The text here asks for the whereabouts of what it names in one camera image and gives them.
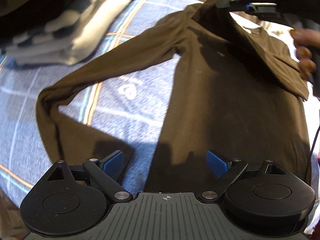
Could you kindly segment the person right hand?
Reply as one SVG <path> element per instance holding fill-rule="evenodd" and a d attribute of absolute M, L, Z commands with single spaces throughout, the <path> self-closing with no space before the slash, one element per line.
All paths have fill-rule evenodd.
<path fill-rule="evenodd" d="M 312 29 L 291 29 L 290 35 L 296 48 L 296 58 L 299 60 L 298 67 L 303 80 L 310 81 L 312 74 L 319 66 L 312 57 L 310 48 L 319 49 L 319 31 Z"/>

